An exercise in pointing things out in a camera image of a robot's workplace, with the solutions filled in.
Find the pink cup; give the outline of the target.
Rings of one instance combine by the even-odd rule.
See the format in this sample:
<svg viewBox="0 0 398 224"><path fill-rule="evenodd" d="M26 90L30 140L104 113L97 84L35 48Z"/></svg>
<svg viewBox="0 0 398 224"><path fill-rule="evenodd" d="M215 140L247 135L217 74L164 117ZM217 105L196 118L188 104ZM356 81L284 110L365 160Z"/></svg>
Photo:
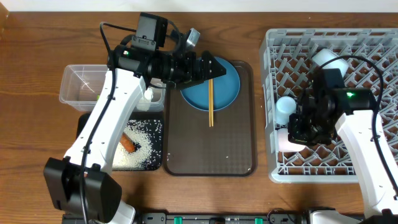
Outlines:
<svg viewBox="0 0 398 224"><path fill-rule="evenodd" d="M302 144L292 143L288 140L288 129L281 128L277 131L277 142L279 152L300 152L305 149Z"/></svg>

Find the orange carrot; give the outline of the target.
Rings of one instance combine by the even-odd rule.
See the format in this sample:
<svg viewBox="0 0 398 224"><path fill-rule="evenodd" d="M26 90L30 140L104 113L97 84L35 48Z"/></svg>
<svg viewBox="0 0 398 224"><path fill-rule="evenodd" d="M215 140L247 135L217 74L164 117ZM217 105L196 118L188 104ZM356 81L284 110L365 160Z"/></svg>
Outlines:
<svg viewBox="0 0 398 224"><path fill-rule="evenodd" d="M123 148L128 152L128 153L132 153L135 151L135 146L134 143L131 141L131 139L129 138L129 136L125 133L122 133L122 136L119 140L119 142L121 143L121 145L123 146Z"/></svg>

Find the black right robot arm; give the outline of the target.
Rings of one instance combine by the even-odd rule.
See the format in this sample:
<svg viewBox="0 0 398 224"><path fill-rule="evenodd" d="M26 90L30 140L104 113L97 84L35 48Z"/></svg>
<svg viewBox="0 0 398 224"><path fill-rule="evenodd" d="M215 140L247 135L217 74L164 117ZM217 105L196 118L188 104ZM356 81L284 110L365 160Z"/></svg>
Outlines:
<svg viewBox="0 0 398 224"><path fill-rule="evenodd" d="M312 147L340 138L361 188L363 223L397 223L397 164L371 90L304 90L298 105L299 112L290 115L289 141Z"/></svg>

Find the light blue cup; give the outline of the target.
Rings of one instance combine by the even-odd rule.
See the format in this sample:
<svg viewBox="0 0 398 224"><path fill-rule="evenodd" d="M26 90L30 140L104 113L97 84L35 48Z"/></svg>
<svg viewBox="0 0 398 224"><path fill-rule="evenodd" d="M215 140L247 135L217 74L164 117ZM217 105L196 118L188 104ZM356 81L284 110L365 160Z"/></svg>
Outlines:
<svg viewBox="0 0 398 224"><path fill-rule="evenodd" d="M275 121L279 125L286 125L289 116L296 111L296 102L289 96L279 98L275 104Z"/></svg>

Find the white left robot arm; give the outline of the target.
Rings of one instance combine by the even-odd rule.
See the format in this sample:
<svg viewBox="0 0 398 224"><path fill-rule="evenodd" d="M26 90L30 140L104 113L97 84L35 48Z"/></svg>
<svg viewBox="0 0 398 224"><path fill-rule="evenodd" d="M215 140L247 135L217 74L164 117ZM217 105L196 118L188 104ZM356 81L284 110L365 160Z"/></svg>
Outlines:
<svg viewBox="0 0 398 224"><path fill-rule="evenodd" d="M132 223L136 211L125 203L111 177L114 155L133 109L153 78L184 89L226 74L208 51L163 52L119 44L108 58L99 99L63 159L49 158L44 178L54 207L100 223Z"/></svg>

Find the white tissue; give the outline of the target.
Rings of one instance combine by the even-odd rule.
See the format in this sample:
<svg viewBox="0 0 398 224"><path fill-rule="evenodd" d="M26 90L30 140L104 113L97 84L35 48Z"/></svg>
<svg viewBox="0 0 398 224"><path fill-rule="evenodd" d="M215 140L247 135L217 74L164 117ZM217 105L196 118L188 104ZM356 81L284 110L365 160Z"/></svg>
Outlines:
<svg viewBox="0 0 398 224"><path fill-rule="evenodd" d="M153 93L152 88L148 88L144 92L143 97L139 100L138 104L136 105L136 110L137 111L148 111L151 106L153 97L154 97L154 93Z"/></svg>

